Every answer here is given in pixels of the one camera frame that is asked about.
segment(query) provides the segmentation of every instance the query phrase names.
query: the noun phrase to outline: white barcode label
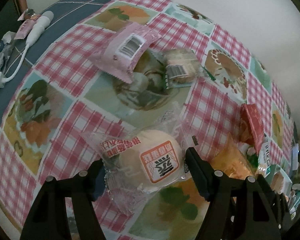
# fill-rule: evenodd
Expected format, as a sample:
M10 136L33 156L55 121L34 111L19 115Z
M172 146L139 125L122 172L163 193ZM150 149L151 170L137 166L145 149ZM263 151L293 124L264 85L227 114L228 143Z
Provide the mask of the white barcode label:
M168 65L167 67L168 79L187 76L188 73L182 65Z
M131 59L144 43L145 40L143 38L133 34L123 43L119 52Z

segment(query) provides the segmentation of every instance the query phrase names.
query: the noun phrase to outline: silver bolt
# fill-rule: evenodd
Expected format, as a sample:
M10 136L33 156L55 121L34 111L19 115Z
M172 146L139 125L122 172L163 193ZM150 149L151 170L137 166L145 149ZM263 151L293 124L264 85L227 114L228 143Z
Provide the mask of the silver bolt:
M85 177L85 176L87 176L87 174L88 174L87 171L80 171L80 172L79 172L79 176L80 176L80 177Z
M217 177L222 177L223 172L222 171L215 171L214 175L216 175Z
M53 181L54 177L49 175L48 177L46 177L46 182L50 182Z
M249 176L248 177L248 181L250 181L251 183L253 183L253 182L256 181L256 179L254 177L252 177L252 176Z

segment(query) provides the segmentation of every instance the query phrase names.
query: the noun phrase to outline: barcode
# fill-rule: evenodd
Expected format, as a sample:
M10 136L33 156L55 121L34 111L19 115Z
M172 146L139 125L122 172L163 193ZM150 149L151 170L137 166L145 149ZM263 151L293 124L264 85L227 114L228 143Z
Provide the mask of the barcode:
M134 54L141 47L143 42L136 36L132 36L131 39L120 49L120 52L129 58L132 58Z
M188 75L186 70L183 68L182 65L168 65L167 66L167 75L168 78L175 78L180 76Z

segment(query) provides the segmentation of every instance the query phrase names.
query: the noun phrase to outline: table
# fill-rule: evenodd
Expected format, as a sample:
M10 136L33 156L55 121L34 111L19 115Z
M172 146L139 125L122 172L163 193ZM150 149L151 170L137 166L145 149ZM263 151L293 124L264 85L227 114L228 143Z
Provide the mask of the table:
M151 49L193 50L211 80L199 78L191 87L167 94L159 93L154 82L131 100L133 95L120 82L87 59L126 24L109 11L112 8L162 36ZM293 135L289 106L264 66L221 26L171 0L61 0L48 10L55 14L51 26L29 49L16 78L0 90L0 120L7 107L0 125L0 204L17 228L22 228L48 175L72 177L98 158L81 137L83 132L117 136L141 128L162 116L173 101L183 106L182 116L198 140L200 155L208 160L222 149L228 133L238 139L241 104L256 104L271 139L271 163L289 172ZM22 52L24 42L17 43L17 49ZM14 58L11 71L18 64L18 53ZM151 54L143 60L141 71L159 72ZM183 202L171 205L162 191L142 210L126 216L103 194L93 206L107 239L192 239L208 203L192 179L173 187L181 199L189 195L186 203L195 211L185 209ZM66 204L75 236L71 201Z

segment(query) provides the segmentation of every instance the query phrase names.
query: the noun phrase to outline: blue table surface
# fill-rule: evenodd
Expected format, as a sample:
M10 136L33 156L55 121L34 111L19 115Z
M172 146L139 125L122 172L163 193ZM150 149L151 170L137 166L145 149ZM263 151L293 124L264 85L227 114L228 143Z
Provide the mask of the blue table surface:
M37 62L39 57L50 46L50 44L68 31L71 27L73 27L76 23L98 11L109 1L111 0L60 0L46 9L47 11L52 11L54 14L54 18L50 26L42 34L39 40L28 50L26 59L24 60L15 78L6 83L4 88L0 89L0 125L2 122L3 113L7 108L13 94L16 92L18 85L21 83L26 73ZM16 41L16 48L13 50L12 56L8 62L10 69L6 75L7 77L12 75L19 64L21 58L20 54L22 53L24 47L24 40Z

